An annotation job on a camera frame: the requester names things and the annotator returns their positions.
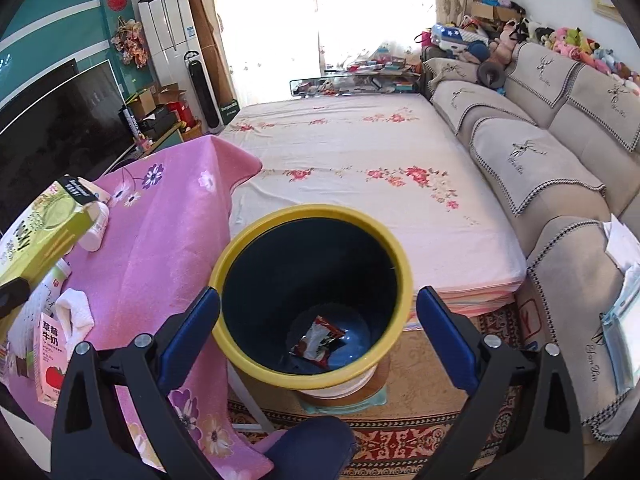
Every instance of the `beige couch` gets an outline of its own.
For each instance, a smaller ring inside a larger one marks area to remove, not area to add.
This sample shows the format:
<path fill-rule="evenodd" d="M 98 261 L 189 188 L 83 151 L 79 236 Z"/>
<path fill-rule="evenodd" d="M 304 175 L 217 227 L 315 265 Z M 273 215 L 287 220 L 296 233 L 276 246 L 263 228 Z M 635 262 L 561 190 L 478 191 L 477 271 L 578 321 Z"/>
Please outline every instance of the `beige couch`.
<path fill-rule="evenodd" d="M 476 84 L 473 65 L 431 59 L 424 68 L 431 103 L 492 186 L 527 257 L 516 295 L 525 345 L 560 346 L 585 427 L 615 439 L 639 393 L 617 394 L 602 337 L 600 315 L 623 282 L 602 222 L 613 213 L 640 238 L 640 101 L 533 43 L 514 51 L 505 96 Z"/>

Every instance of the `tv screen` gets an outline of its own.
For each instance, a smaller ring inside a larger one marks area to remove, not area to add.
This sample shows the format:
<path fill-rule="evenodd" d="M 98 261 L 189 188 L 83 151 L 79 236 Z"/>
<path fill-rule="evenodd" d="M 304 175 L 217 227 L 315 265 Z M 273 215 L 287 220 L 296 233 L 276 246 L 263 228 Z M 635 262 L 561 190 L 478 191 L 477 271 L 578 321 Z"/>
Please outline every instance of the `tv screen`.
<path fill-rule="evenodd" d="M 56 86 L 62 85 L 63 82 L 75 75 L 78 75 L 78 65 L 76 60 L 72 59 L 27 86 L 0 109 L 0 132 L 43 95 L 48 94 Z"/>
<path fill-rule="evenodd" d="M 109 61 L 34 102 L 0 132 L 0 231 L 64 174 L 95 180 L 133 144 Z"/>

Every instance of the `pink tablecloth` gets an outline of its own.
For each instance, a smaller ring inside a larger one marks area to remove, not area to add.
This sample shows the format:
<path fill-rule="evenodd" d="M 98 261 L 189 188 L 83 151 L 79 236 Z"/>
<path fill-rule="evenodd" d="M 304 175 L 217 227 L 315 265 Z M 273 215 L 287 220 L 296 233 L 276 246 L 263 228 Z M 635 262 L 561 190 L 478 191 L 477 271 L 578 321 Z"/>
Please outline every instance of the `pink tablecloth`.
<path fill-rule="evenodd" d="M 87 294 L 95 320 L 88 335 L 97 349 L 154 333 L 183 312 L 207 284 L 229 242 L 231 191 L 260 171 L 260 161 L 214 136 L 153 154 L 97 180 L 112 199 L 102 247 L 76 247 L 67 257 L 67 288 Z M 11 391 L 31 420 L 50 436 L 53 410 L 35 402 L 33 383 L 11 379 Z M 254 480 L 271 462 L 238 438 L 226 414 L 226 359 L 210 339 L 180 390 L 169 398 L 191 436 L 225 478 Z M 129 398 L 120 403 L 136 447 L 159 465 Z"/>

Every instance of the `strawberry picture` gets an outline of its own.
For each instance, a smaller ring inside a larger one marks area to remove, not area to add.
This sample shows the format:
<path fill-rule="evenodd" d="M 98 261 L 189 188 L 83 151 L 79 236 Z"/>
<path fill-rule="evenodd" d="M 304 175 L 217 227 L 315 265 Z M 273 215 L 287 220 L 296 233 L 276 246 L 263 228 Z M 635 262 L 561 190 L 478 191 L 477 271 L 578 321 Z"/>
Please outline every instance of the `strawberry picture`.
<path fill-rule="evenodd" d="M 60 368 L 50 366 L 47 368 L 44 378 L 49 386 L 59 390 L 62 388 L 62 381 L 64 380 L 65 375 L 62 373 Z"/>

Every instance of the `teal wall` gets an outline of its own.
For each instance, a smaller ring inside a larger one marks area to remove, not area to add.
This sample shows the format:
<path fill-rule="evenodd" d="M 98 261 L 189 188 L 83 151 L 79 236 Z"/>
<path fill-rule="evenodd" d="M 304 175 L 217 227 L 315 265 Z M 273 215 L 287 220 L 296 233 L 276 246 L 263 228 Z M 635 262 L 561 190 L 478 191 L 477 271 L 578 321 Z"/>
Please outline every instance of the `teal wall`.
<path fill-rule="evenodd" d="M 25 0 L 9 24 L 3 39 L 21 28 L 59 10 L 91 0 Z M 134 17 L 132 1 L 121 12 L 113 12 L 100 0 L 100 7 L 84 10 L 40 28 L 0 51 L 0 100 L 25 81 L 71 54 L 109 40 L 118 27 L 118 17 L 126 21 Z M 108 49 L 85 59 L 76 59 L 82 71 L 105 59 L 111 66 L 124 95 L 152 82 L 148 67 L 137 69 L 135 64 L 124 65 L 120 54 L 110 45 Z"/>

